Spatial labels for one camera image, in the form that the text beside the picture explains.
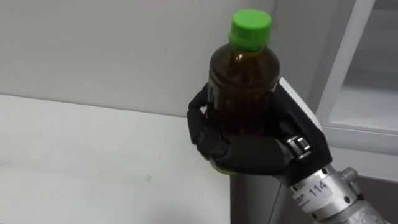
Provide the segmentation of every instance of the screw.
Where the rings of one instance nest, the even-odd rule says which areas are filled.
[[[351,200],[349,199],[349,197],[345,196],[344,197],[344,201],[347,202],[347,203],[350,203]]]

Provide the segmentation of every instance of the green bottle cap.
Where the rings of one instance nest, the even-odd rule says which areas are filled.
[[[268,44],[271,16],[255,9],[242,9],[232,17],[229,44],[244,50],[258,50]]]

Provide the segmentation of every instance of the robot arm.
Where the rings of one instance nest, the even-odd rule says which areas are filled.
[[[363,200],[356,171],[332,168],[319,122],[286,80],[280,79],[272,95],[272,122],[261,136],[209,128],[201,112],[206,102],[204,86],[188,106],[188,127],[192,143],[217,169],[276,177],[318,223],[387,223]]]

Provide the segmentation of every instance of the plastic bottle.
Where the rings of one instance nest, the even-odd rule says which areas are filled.
[[[267,48],[271,17],[255,9],[232,18],[229,42],[210,60],[208,124],[234,134],[267,131],[269,97],[279,81],[279,61]]]

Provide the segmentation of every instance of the brown liquid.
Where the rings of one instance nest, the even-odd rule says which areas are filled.
[[[208,124],[228,133],[264,133],[279,80],[277,57],[267,47],[243,51],[226,44],[211,57],[209,73]]]

